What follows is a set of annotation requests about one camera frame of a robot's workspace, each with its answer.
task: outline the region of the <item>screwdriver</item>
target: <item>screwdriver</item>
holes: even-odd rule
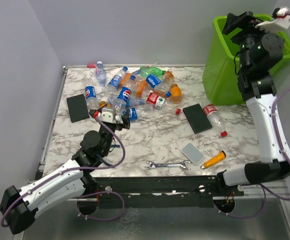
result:
[[[225,159],[226,157],[226,154],[224,151],[220,151],[220,153],[215,156],[215,157],[212,157],[210,160],[208,160],[207,162],[204,163],[204,165],[202,165],[200,168],[201,169],[206,169],[206,168],[209,168],[210,166],[213,166],[214,164],[222,161],[223,159]]]

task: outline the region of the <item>plastic bottle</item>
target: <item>plastic bottle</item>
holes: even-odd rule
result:
[[[103,63],[101,61],[97,62],[96,66],[96,78],[98,80],[99,85],[106,85],[106,70],[104,69]]]
[[[169,88],[172,85],[172,82],[174,81],[174,75],[172,72],[173,72],[172,69],[168,69],[168,71],[166,71],[165,74],[161,78],[163,83],[165,83],[167,86],[169,86]]]
[[[168,87],[165,83],[163,83],[157,76],[154,74],[150,74],[146,82],[157,92],[158,95],[162,97],[170,97],[171,93],[169,91],[170,87]]]
[[[108,98],[108,101],[112,106],[115,107],[116,113],[121,114],[126,108],[127,101],[129,100],[131,91],[127,87],[123,86],[118,97],[114,100]]]
[[[154,107],[150,104],[145,104],[142,106],[129,108],[129,120],[131,122],[135,122],[139,119],[143,119],[147,116],[150,116]]]
[[[132,95],[134,95],[134,92],[136,91],[136,88],[137,88],[135,79],[136,79],[136,76],[131,75],[130,78],[123,83],[123,87],[128,88],[131,91]]]
[[[130,76],[132,75],[132,73],[126,73],[126,75],[124,76],[124,78],[120,81],[119,86],[122,88],[123,84],[129,80]]]
[[[85,86],[85,98],[88,109],[97,109],[99,101],[96,98],[93,80],[90,78],[85,78],[83,79],[83,84]]]
[[[103,93],[105,92],[114,92],[119,87],[121,79],[125,76],[128,68],[125,66],[121,70],[117,72],[116,75],[111,79],[107,86],[103,89]]]
[[[178,104],[182,101],[183,97],[181,95],[181,90],[177,84],[173,83],[170,89],[170,100],[173,104]]]
[[[225,123],[221,118],[221,116],[219,115],[216,107],[213,104],[209,104],[206,107],[204,107],[203,110],[207,115],[207,118],[209,119],[210,123],[213,125],[213,128],[217,131],[217,133],[222,137],[227,136],[228,133],[225,129]]]
[[[151,90],[144,90],[142,92],[142,99],[148,104],[154,105],[157,109],[175,113],[176,115],[181,112],[181,109],[177,108],[173,103],[167,101],[162,96],[155,94]]]
[[[163,71],[157,67],[154,66],[142,66],[140,68],[140,76],[143,78],[147,78],[150,74],[155,74],[156,76],[164,75],[166,71]]]
[[[134,106],[142,105],[144,103],[146,103],[146,102],[144,102],[144,100],[142,98],[130,96],[130,98],[126,104],[126,107],[127,108],[134,107]]]

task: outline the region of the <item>water bottle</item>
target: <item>water bottle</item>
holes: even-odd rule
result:
[[[146,82],[157,92],[158,95],[163,97],[170,97],[171,93],[169,91],[170,87],[167,86],[167,84],[163,83],[162,80],[160,80],[157,76],[154,74],[150,74]]]
[[[111,79],[111,81],[108,83],[107,86],[105,86],[104,90],[102,91],[103,93],[105,92],[114,92],[117,90],[119,87],[119,83],[121,79],[125,76],[128,68],[125,66],[119,72],[117,72],[116,75]]]
[[[174,81],[173,70],[169,69],[166,71],[165,74],[161,77],[161,80],[170,88],[172,82]]]
[[[97,62],[96,66],[96,78],[98,80],[99,85],[105,86],[106,85],[106,70],[104,69],[103,63],[101,61]]]
[[[131,94],[130,89],[123,86],[118,97],[115,100],[112,100],[113,103],[111,103],[108,99],[110,104],[115,107],[117,114],[121,114],[123,110],[126,108],[126,104],[129,100],[130,94]]]
[[[93,87],[94,82],[92,79],[83,79],[83,84],[85,86],[85,98],[88,109],[97,109],[99,101],[96,98],[95,88]]]
[[[138,121],[139,119],[146,118],[148,116],[152,115],[154,107],[149,104],[145,104],[142,106],[132,107],[129,109],[129,120],[131,122]]]
[[[148,75],[150,74],[155,74],[156,76],[161,76],[161,75],[164,75],[166,71],[163,71],[157,67],[154,67],[154,66],[142,66],[140,68],[140,76],[143,77],[143,78],[147,78]]]
[[[225,123],[219,115],[216,107],[213,104],[209,104],[204,107],[203,110],[216,132],[222,137],[227,136],[228,133],[225,130]]]
[[[181,109],[177,108],[175,104],[167,101],[166,98],[155,94],[151,90],[144,90],[142,92],[142,99],[148,104],[154,105],[155,108],[159,110],[171,112],[176,115],[180,114],[181,112]]]
[[[138,105],[143,105],[145,103],[146,102],[144,102],[144,100],[142,98],[130,96],[130,98],[129,98],[127,104],[126,104],[126,107],[127,108],[134,107],[134,106],[138,106]]]

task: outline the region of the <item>green plastic basket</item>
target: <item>green plastic basket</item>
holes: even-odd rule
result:
[[[268,14],[256,14],[255,16],[263,21],[271,20],[271,16]],[[234,56],[239,51],[239,46],[233,44],[230,40],[240,29],[234,30],[229,35],[223,35],[221,31],[225,26],[226,19],[227,16],[218,16],[213,21],[215,35],[203,74],[203,84],[207,97],[216,106],[244,103],[237,87],[237,76],[234,72]],[[277,34],[285,42],[282,60],[270,69],[273,76],[284,64],[290,62],[290,39],[285,32],[278,32]],[[236,58],[236,65],[239,68],[238,57]]]

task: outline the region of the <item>marble surface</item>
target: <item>marble surface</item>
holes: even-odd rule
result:
[[[121,66],[113,66],[106,69],[107,83],[120,68]],[[175,81],[182,89],[183,101],[179,104],[180,108],[197,103],[202,107],[209,104],[202,83],[203,67],[171,68],[176,78]],[[130,67],[128,72],[131,73],[137,69]],[[91,118],[71,123],[66,101],[66,98],[84,92],[82,79],[91,78],[97,82],[94,72],[94,69],[88,68],[70,68],[68,70],[44,174],[51,173],[70,159],[79,149],[79,143],[86,132],[99,129],[99,124]],[[95,89],[98,94],[102,88],[96,84]],[[99,94],[97,97],[106,100],[108,95]],[[217,108],[225,120],[227,137],[219,137],[213,129],[194,134],[183,112],[176,116],[155,109],[149,119],[132,122],[129,130],[123,129],[116,132],[126,148],[126,158],[123,163],[114,169],[96,170],[92,172],[92,175],[95,177],[213,175],[225,169],[257,161],[259,156],[257,135],[247,107],[233,105]],[[193,165],[192,163],[188,164],[190,170],[167,167],[145,169],[145,166],[148,166],[146,163],[148,160],[155,163],[178,163],[186,160],[181,149],[189,142],[205,155],[201,163],[217,155],[221,150],[226,152],[227,157],[205,170],[200,169],[201,164]],[[106,160],[116,163],[121,156],[121,149],[116,148]]]

